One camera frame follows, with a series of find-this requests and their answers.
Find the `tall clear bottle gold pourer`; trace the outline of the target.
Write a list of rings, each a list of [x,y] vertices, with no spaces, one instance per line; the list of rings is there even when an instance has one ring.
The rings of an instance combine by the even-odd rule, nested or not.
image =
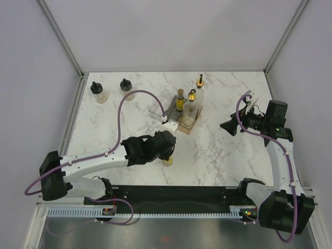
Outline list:
[[[182,125],[190,128],[196,119],[197,114],[197,104],[195,102],[196,100],[196,90],[191,89],[188,96],[187,96],[187,102],[183,105],[183,111],[182,111]]]

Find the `small yellow label bottle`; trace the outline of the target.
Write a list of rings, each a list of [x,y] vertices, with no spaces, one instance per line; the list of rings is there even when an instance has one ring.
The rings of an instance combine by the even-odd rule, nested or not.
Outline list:
[[[183,110],[183,105],[184,105],[184,90],[178,89],[176,96],[176,105],[175,105],[176,110],[181,112]]]
[[[163,164],[168,167],[168,166],[171,166],[173,163],[173,158],[172,156],[170,156],[167,160],[163,160]]]

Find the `tall bottle gold pourer brown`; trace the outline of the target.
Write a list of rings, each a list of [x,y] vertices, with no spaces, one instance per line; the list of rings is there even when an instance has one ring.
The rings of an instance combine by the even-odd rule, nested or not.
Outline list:
[[[200,74],[199,76],[199,79],[197,79],[196,81],[196,88],[195,88],[195,91],[196,91],[196,104],[197,104],[197,114],[196,116],[198,117],[199,116],[199,113],[200,113],[200,110],[201,110],[201,107],[202,107],[202,102],[203,102],[203,98],[204,98],[204,80],[203,80],[203,74]]]

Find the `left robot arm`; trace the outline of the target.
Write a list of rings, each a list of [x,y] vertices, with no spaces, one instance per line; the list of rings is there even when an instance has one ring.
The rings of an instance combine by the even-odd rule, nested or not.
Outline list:
[[[53,201],[66,195],[98,200],[110,204],[114,193],[110,181],[85,176],[106,169],[144,165],[159,158],[168,160],[173,154],[176,137],[169,131],[157,131],[153,136],[142,135],[123,140],[111,151],[95,151],[78,156],[59,156],[58,151],[47,154],[39,168],[43,200]]]

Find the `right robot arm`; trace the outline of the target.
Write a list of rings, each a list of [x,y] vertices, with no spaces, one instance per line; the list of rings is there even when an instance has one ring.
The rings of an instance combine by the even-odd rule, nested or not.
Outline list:
[[[255,130],[264,139],[272,166],[273,190],[269,191],[262,181],[245,178],[240,182],[237,198],[243,204],[255,203],[262,227],[301,234],[315,204],[312,198],[306,197],[296,172],[293,134],[284,126],[288,105],[271,100],[264,114],[256,114],[255,102],[245,104],[220,127],[235,136],[241,125]]]

